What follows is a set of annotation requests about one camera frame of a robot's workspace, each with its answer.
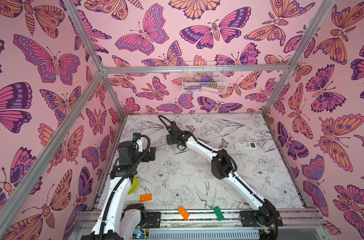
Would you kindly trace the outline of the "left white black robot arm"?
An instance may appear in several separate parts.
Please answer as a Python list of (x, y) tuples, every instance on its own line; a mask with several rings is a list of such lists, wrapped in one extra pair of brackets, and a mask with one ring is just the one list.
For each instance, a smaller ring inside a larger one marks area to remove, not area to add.
[(129, 240), (135, 229), (147, 222), (143, 204), (125, 207), (125, 202), (138, 165), (143, 161), (154, 161), (155, 152), (150, 138), (140, 133), (134, 133), (132, 140), (118, 144), (118, 158), (110, 172), (107, 199), (90, 234), (82, 236), (82, 240)]

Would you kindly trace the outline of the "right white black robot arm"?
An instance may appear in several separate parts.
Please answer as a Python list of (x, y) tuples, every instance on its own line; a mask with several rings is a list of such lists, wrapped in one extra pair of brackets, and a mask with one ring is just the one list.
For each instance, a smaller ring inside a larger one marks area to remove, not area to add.
[(158, 118), (168, 132), (168, 145), (182, 146), (207, 159), (211, 163), (212, 175), (233, 187), (252, 209), (251, 219), (255, 220), (259, 226), (266, 228), (261, 239), (276, 240), (279, 227), (283, 226), (280, 213), (268, 199), (258, 194), (240, 177), (237, 173), (237, 164), (228, 152), (225, 149), (218, 150), (207, 145), (189, 131), (182, 131), (176, 122), (165, 116), (158, 115)]

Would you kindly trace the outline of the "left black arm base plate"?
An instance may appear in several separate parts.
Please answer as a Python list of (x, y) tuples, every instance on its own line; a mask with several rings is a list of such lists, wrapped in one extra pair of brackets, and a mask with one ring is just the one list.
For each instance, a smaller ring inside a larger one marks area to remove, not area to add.
[(161, 226), (161, 212), (147, 212), (144, 228), (159, 229)]

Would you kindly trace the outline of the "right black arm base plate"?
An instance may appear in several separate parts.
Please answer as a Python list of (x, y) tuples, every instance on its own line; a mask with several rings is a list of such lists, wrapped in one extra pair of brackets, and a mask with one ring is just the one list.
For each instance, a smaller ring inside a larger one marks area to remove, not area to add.
[(279, 212), (263, 213), (262, 211), (240, 211), (239, 220), (243, 227), (282, 227), (283, 221)]

